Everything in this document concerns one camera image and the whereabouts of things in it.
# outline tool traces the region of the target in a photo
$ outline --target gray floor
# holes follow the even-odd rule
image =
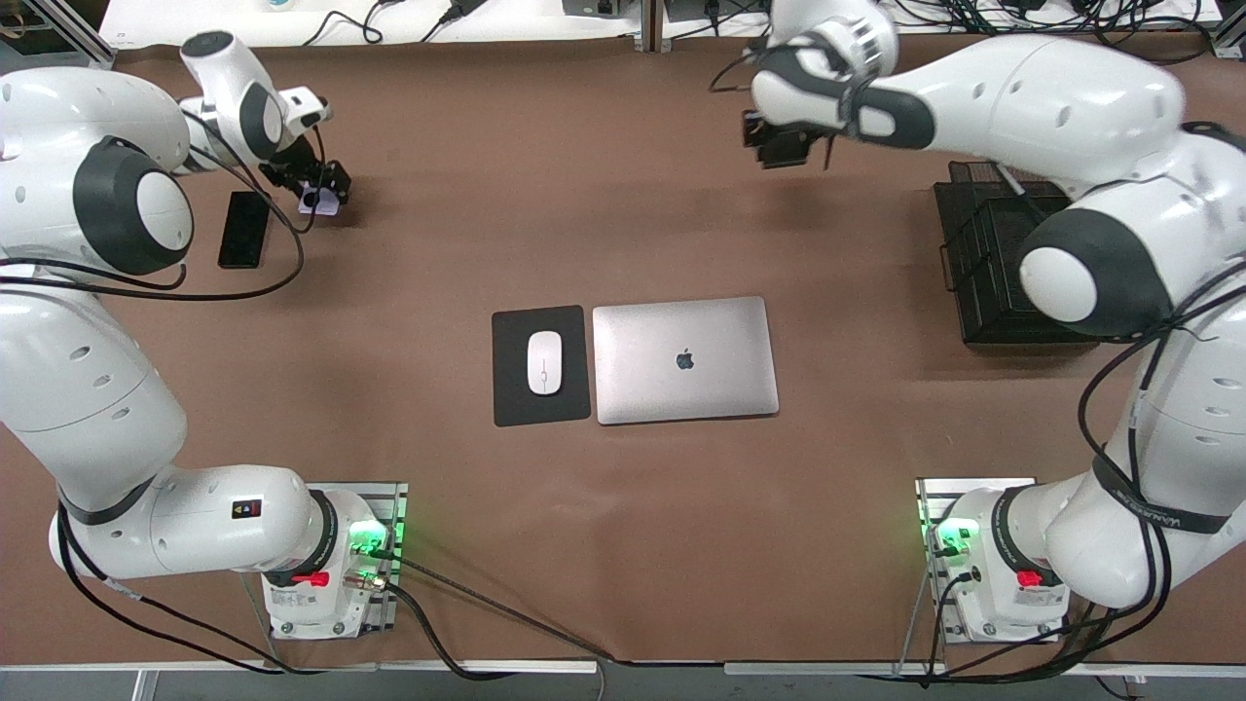
[[[606,669],[606,700],[685,701],[1111,701],[1093,679],[1064,677],[1008,687],[916,685],[855,677],[739,677],[719,669]],[[1116,690],[1119,679],[1108,680]],[[123,672],[0,672],[0,701],[127,701],[135,675]],[[1148,699],[1246,699],[1246,680],[1153,679]],[[162,672],[156,701],[593,701],[594,675],[521,675],[465,682],[446,672],[333,672],[315,677],[263,677],[247,672]]]

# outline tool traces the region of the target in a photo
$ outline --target silver laptop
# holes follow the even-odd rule
[[[760,296],[593,309],[602,425],[779,411]]]

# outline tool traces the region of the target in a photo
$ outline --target white robotic arm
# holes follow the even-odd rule
[[[37,284],[67,281],[60,268],[12,264],[40,258],[127,274],[176,264],[193,220],[172,173],[216,167],[196,148],[265,164],[329,116],[305,87],[277,92],[228,34],[196,36],[182,55],[204,91],[186,101],[193,116],[121,73],[2,77],[0,173],[16,194],[0,228],[0,422],[56,478],[74,538],[108,576],[260,572],[287,636],[358,635],[369,594],[346,578],[375,572],[359,550],[386,538],[366,503],[309,491],[283,468],[174,467],[186,415],[137,342],[95,295]],[[57,562],[59,530],[54,518]]]
[[[871,0],[778,0],[774,25],[755,61],[758,113],[745,123],[758,158],[795,164],[817,137],[842,134],[1050,178],[1073,204],[1027,239],[1020,275],[1030,300],[1069,327],[1153,329],[1246,250],[1246,143],[1209,125],[1182,128],[1184,93],[1166,71],[1101,46],[1013,35],[888,75],[895,30]],[[1231,275],[1204,298],[1244,281]],[[1067,588],[1108,608],[1143,600],[1153,570],[1140,513],[1164,528],[1174,585],[1246,538],[1246,376],[1235,367],[1244,320],[1237,300],[1174,332],[1153,386],[1135,391],[1106,454],[1128,471],[1135,428],[1145,502],[1096,461],[1073,479],[976,491],[951,509],[937,535],[958,553],[949,576],[974,575],[956,598],[971,639],[1019,641],[1058,626]]]

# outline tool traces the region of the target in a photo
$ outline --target red button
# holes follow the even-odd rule
[[[329,573],[312,573],[309,575],[294,575],[292,581],[305,581],[312,586],[329,586]]]
[[[1038,586],[1043,584],[1043,575],[1030,570],[1022,570],[1017,573],[1017,584],[1022,586]]]

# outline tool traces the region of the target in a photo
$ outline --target black crate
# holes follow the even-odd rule
[[[966,342],[1090,342],[1034,308],[1020,286],[1020,247],[1034,230],[1029,207],[991,163],[948,163],[952,182],[934,183],[943,224],[944,283],[956,294]],[[1054,184],[1022,174],[1047,214],[1068,207]]]

